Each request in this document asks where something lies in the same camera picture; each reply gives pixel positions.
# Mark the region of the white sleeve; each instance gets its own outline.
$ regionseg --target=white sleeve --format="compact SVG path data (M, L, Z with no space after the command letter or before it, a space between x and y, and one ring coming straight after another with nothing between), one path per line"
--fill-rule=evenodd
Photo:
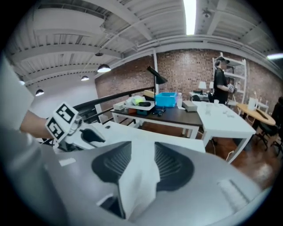
M19 83L19 78L0 54L0 126L19 130L34 96Z

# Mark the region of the cup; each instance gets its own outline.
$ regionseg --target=cup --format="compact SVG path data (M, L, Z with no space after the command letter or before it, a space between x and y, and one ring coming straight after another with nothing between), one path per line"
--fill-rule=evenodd
M212 104L208 103L206 105L205 114L206 115L211 115L211 109L212 109Z

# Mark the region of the bottle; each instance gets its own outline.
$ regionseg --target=bottle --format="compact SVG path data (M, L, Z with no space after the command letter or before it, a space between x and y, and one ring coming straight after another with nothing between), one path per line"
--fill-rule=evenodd
M178 93L177 107L182 107L182 103L183 103L182 93Z

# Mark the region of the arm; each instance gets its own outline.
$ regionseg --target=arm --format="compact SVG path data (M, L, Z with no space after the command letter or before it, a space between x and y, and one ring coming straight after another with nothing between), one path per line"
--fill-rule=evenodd
M221 90L223 90L223 91L229 91L229 88L228 87L226 87L226 86L224 86L224 85L217 85L217 88L218 89L221 89Z
M53 139L52 135L45 128L45 118L40 118L30 111L27 111L20 130L22 132L30 133L35 138L49 138Z

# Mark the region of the black shirt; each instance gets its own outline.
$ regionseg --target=black shirt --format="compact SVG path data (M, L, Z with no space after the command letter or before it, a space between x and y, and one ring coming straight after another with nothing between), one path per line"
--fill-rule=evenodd
M218 89L218 85L227 87L227 80L224 75L224 71L220 68L217 68L214 73L214 98L219 100L220 103L225 103L228 99L228 92Z

